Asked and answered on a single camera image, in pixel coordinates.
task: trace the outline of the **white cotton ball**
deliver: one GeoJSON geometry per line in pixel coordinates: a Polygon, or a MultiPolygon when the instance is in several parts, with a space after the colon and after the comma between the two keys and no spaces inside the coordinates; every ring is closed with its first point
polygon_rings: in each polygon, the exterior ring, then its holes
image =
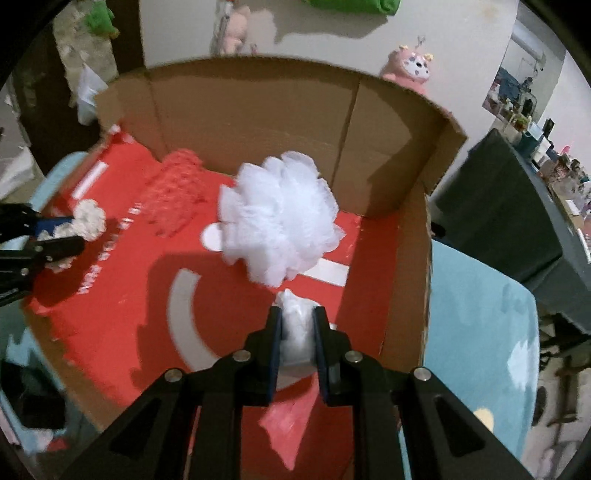
{"type": "Polygon", "coordinates": [[[278,179],[281,178],[285,169],[284,163],[277,157],[267,157],[262,163],[262,167],[278,179]]]}
{"type": "Polygon", "coordinates": [[[217,201],[217,215],[222,222],[237,222],[239,219],[242,199],[230,187],[222,185],[217,201]]]}
{"type": "Polygon", "coordinates": [[[95,200],[81,200],[74,208],[72,227],[75,235],[81,236],[87,242],[92,242],[105,233],[105,220],[105,211],[95,200]]]}
{"type": "Polygon", "coordinates": [[[242,164],[236,187],[220,188],[223,258],[244,258],[249,279],[278,287],[312,268],[345,233],[334,224],[339,207],[314,161],[298,152],[242,164]]]}
{"type": "Polygon", "coordinates": [[[275,304],[281,308],[283,318],[280,364],[284,367],[312,364],[315,357],[312,312],[319,304],[298,297],[289,289],[277,294],[275,304]]]}

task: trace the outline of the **white wall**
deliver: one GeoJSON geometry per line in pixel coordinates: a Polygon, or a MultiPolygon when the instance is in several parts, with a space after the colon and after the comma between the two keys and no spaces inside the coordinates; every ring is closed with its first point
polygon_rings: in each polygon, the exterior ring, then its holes
{"type": "MultiPolygon", "coordinates": [[[[302,0],[241,0],[253,12],[248,43],[261,54],[306,57],[379,74],[399,44],[425,35],[432,53],[428,96],[453,112],[469,136],[467,149],[488,131],[493,115],[481,107],[503,59],[518,0],[402,0],[393,17],[315,9],[302,0]]],[[[147,65],[209,54],[212,0],[142,0],[147,65]]]]}
{"type": "Polygon", "coordinates": [[[551,118],[554,129],[550,140],[557,151],[570,145],[571,155],[591,171],[591,87],[567,52],[552,97],[542,114],[540,125],[551,118]]]}
{"type": "Polygon", "coordinates": [[[501,67],[503,67],[506,71],[513,75],[513,77],[515,77],[515,80],[521,83],[525,80],[525,77],[523,75],[525,70],[523,69],[522,65],[522,62],[524,61],[532,65],[532,67],[533,65],[535,65],[535,58],[533,58],[529,53],[527,53],[513,40],[510,40],[509,45],[507,45],[505,57],[503,58],[503,62],[501,63],[501,67]]]}

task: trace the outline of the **stuffed animal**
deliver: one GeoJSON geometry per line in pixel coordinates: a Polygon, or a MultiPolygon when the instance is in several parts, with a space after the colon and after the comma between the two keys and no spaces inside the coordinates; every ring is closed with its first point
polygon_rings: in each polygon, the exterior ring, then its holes
{"type": "Polygon", "coordinates": [[[107,7],[107,3],[104,0],[99,0],[92,6],[85,22],[94,35],[114,40],[119,37],[119,30],[113,26],[114,17],[113,12],[107,7]]]}
{"type": "Polygon", "coordinates": [[[425,95],[425,83],[431,76],[430,62],[433,55],[419,55],[408,49],[406,45],[400,45],[398,50],[390,54],[388,65],[382,78],[396,82],[397,84],[425,95]]]}
{"type": "Polygon", "coordinates": [[[222,55],[238,53],[246,40],[246,29],[251,9],[246,5],[235,9],[228,19],[222,41],[222,55]]]}

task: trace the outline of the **white plastic bag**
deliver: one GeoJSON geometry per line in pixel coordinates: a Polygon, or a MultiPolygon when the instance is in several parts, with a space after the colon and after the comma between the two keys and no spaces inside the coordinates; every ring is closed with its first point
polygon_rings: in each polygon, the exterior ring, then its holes
{"type": "Polygon", "coordinates": [[[76,100],[80,125],[90,125],[96,118],[95,95],[107,87],[107,84],[85,64],[80,74],[76,100]]]}

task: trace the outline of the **white paper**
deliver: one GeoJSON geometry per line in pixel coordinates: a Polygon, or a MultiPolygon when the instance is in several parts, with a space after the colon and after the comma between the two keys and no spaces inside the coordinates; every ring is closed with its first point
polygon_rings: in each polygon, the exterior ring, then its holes
{"type": "Polygon", "coordinates": [[[0,178],[0,199],[5,198],[21,185],[35,178],[33,154],[24,147],[13,159],[6,160],[8,164],[0,178]]]}
{"type": "Polygon", "coordinates": [[[567,200],[566,205],[569,206],[570,213],[572,213],[573,215],[580,215],[581,214],[581,210],[579,210],[577,208],[577,206],[574,204],[574,202],[572,200],[567,200]]]}

